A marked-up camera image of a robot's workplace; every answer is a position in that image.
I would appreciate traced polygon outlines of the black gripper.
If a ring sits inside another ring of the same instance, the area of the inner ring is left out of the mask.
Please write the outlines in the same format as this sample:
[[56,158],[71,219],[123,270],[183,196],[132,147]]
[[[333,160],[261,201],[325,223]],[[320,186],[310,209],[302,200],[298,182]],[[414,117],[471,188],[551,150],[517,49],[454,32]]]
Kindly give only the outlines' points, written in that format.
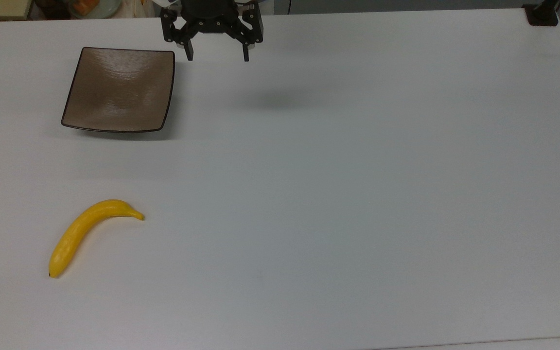
[[162,8],[161,28],[165,42],[183,47],[187,60],[193,61],[191,38],[197,33],[226,33],[242,44],[243,60],[249,61],[249,50],[263,42],[262,12],[258,3],[236,3],[233,0],[182,0],[181,17],[185,25],[178,29],[178,11]]

